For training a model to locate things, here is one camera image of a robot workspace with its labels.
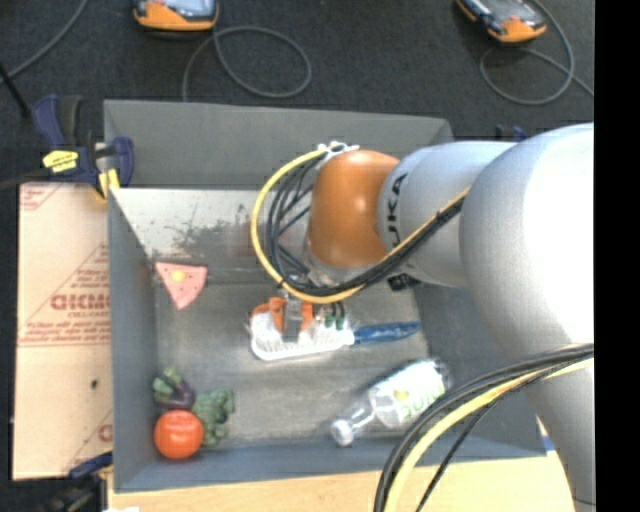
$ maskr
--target black floor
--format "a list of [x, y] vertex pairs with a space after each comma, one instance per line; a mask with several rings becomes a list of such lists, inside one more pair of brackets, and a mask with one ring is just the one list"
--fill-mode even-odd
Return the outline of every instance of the black floor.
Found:
[[[594, 120], [593, 97], [571, 82], [554, 98], [568, 80], [567, 73], [530, 52], [497, 48], [486, 56], [487, 73], [513, 98], [489, 87], [480, 62], [496, 44], [461, 15], [453, 0], [222, 0], [219, 31], [244, 26], [274, 30], [305, 52], [311, 82], [299, 94], [284, 98], [241, 87], [224, 70], [211, 43], [194, 54], [205, 36], [149, 37], [133, 20], [130, 0], [83, 5], [81, 0], [0, 4], [0, 62], [29, 104], [51, 93], [82, 95], [81, 134], [102, 134], [105, 98], [434, 116], [448, 120], [458, 139], [493, 138], [497, 124], [517, 125], [526, 135], [535, 135]], [[579, 12], [575, 2], [566, 0], [548, 0], [544, 7], [562, 27], [566, 41], [551, 26], [527, 49], [566, 67], [568, 42], [575, 77], [593, 88], [595, 2], [581, 2]], [[59, 42], [23, 67], [56, 40], [76, 13], [77, 21]], [[226, 61], [250, 86], [286, 93], [305, 78], [299, 54], [272, 35], [241, 30], [227, 32], [219, 41]], [[37, 169], [42, 149], [40, 136], [1, 84], [0, 180]], [[16, 205], [15, 189], [0, 191], [0, 455], [7, 468], [6, 478], [0, 478], [2, 511], [29, 510], [66, 485], [58, 480], [10, 481]]]

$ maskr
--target toy tomato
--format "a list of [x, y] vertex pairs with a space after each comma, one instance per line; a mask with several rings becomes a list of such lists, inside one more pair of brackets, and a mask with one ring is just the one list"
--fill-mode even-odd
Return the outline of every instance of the toy tomato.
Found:
[[204, 436], [204, 428], [195, 414], [172, 409], [156, 422], [153, 442], [158, 451], [169, 459], [184, 459], [193, 455]]

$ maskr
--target wire bundle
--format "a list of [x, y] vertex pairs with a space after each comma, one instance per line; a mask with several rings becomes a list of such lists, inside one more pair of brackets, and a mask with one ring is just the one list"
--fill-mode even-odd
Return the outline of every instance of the wire bundle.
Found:
[[442, 395], [411, 426], [387, 459], [378, 482], [374, 512], [395, 512], [407, 478], [429, 446], [453, 425], [472, 416], [444, 457], [418, 508], [422, 511], [448, 463], [475, 425], [500, 400], [542, 379], [592, 363], [594, 344], [568, 345], [485, 374]]
[[[322, 284], [313, 281], [310, 269], [295, 258], [280, 244], [280, 237], [294, 223], [309, 212], [305, 207], [292, 219], [287, 216], [300, 201], [311, 192], [313, 185], [304, 186], [303, 181], [310, 171], [318, 169], [327, 158], [348, 149], [344, 144], [334, 143], [311, 151], [281, 167], [267, 180], [258, 194], [251, 217], [251, 240], [258, 259], [269, 275], [280, 287], [292, 295], [316, 304], [339, 302], [358, 291], [374, 285], [397, 269], [429, 237], [431, 237], [449, 219], [462, 208], [469, 188], [451, 199], [443, 208], [427, 219], [405, 240], [390, 251], [380, 262], [362, 274], [339, 284]], [[263, 250], [258, 235], [258, 219], [267, 194], [281, 181], [278, 192], [269, 209], [265, 226], [265, 248]]]

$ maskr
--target blue toothbrush handle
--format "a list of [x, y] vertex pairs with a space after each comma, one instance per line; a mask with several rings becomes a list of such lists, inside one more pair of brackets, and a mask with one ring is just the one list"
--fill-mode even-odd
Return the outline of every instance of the blue toothbrush handle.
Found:
[[396, 322], [391, 324], [369, 325], [358, 327], [353, 331], [355, 344], [370, 341], [397, 341], [418, 332], [420, 322]]

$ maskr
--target yellow cable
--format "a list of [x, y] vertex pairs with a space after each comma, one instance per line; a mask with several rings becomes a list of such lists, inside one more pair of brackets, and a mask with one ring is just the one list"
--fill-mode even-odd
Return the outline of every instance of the yellow cable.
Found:
[[[556, 377], [563, 373], [568, 373], [572, 371], [579, 370], [584, 368], [588, 364], [593, 363], [593, 358], [590, 358], [587, 361], [580, 361], [578, 363], [572, 364], [565, 368], [562, 368], [551, 375], [545, 377], [545, 379]], [[469, 400], [468, 402], [463, 403], [458, 408], [451, 411], [449, 414], [444, 416], [441, 420], [439, 420], [431, 429], [429, 429], [418, 441], [418, 443], [411, 449], [408, 455], [405, 457], [402, 462], [398, 472], [396, 473], [395, 478], [393, 479], [390, 487], [389, 494], [387, 495], [387, 501], [384, 507], [384, 512], [396, 512], [398, 509], [398, 503], [400, 500], [400, 495], [402, 494], [402, 490], [407, 484], [407, 480], [409, 478], [409, 474], [416, 466], [420, 458], [427, 451], [429, 446], [433, 444], [444, 432], [450, 429], [453, 425], [458, 423], [460, 420], [466, 418], [469, 414], [477, 411], [481, 407], [493, 402], [496, 398], [499, 398], [507, 391], [515, 388], [516, 386], [522, 384], [528, 379], [535, 377], [541, 373], [546, 372], [547, 369], [543, 370], [535, 370], [529, 372], [520, 377], [516, 377], [508, 382], [495, 386], [488, 391], [485, 391], [481, 395], [478, 395], [476, 398]]]
[[[340, 301], [342, 301], [342, 300], [344, 300], [344, 299], [346, 299], [348, 297], [351, 297], [352, 295], [354, 295], [355, 293], [359, 292], [360, 290], [362, 290], [362, 288], [364, 288], [364, 284], [360, 285], [360, 286], [353, 287], [353, 288], [349, 288], [348, 290], [344, 290], [342, 292], [338, 292], [338, 293], [335, 293], [333, 295], [328, 295], [326, 297], [318, 297], [318, 296], [315, 296], [315, 295], [310, 295], [310, 294], [301, 292], [299, 290], [296, 290], [295, 288], [290, 286], [288, 283], [284, 282], [283, 276], [281, 276], [278, 273], [278, 271], [271, 265], [271, 262], [269, 261], [269, 259], [265, 255], [264, 251], [262, 250], [262, 247], [260, 245], [260, 237], [258, 235], [258, 220], [259, 220], [260, 211], [262, 209], [262, 205], [264, 204], [266, 196], [269, 193], [269, 191], [275, 186], [275, 184], [278, 182], [278, 180], [280, 180], [283, 176], [285, 176], [287, 173], [291, 172], [293, 169], [295, 169], [299, 165], [302, 165], [302, 164], [304, 164], [304, 163], [306, 163], [306, 162], [308, 162], [310, 160], [313, 160], [314, 158], [317, 158], [317, 157], [321, 156], [322, 154], [326, 153], [330, 149], [331, 148], [329, 147], [329, 148], [322, 148], [322, 149], [317, 149], [315, 151], [311, 151], [311, 152], [309, 152], [309, 153], [307, 153], [305, 155], [302, 155], [302, 156], [296, 158], [295, 160], [292, 160], [288, 164], [286, 164], [283, 167], [281, 167], [280, 169], [278, 169], [271, 176], [271, 178], [269, 178], [269, 180], [267, 180], [265, 185], [262, 187], [262, 189], [258, 193], [258, 197], [256, 199], [256, 202], [255, 202], [254, 206], [253, 206], [253, 212], [251, 214], [251, 242], [253, 244], [253, 248], [256, 251], [256, 255], [258, 256], [258, 259], [260, 260], [260, 263], [262, 264], [262, 266], [265, 268], [267, 273], [276, 281], [276, 283], [282, 285], [282, 288], [284, 290], [289, 292], [291, 295], [294, 295], [295, 297], [298, 297], [301, 300], [305, 300], [305, 301], [308, 301], [308, 302], [311, 302], [311, 303], [314, 303], [314, 304], [331, 304], [333, 302], [340, 302]], [[383, 263], [387, 259], [391, 258], [393, 255], [395, 255], [403, 247], [405, 247], [416, 236], [418, 236], [423, 229], [425, 229], [427, 226], [432, 224], [437, 219], [437, 217], [438, 217], [438, 215], [440, 213], [442, 213], [443, 211], [447, 210], [447, 208], [452, 206], [454, 203], [456, 203], [460, 199], [464, 198], [469, 193], [470, 189], [471, 189], [471, 186], [467, 187], [465, 190], [463, 190], [457, 196], [455, 196], [453, 199], [451, 199], [443, 208], [438, 210], [437, 213], [435, 213], [429, 219], [427, 219], [427, 221], [424, 222], [418, 229], [413, 231], [413, 233], [411, 233], [407, 238], [405, 238], [396, 247], [394, 247], [393, 250], [391, 252], [389, 252], [377, 264], [379, 265], [379, 264]]]

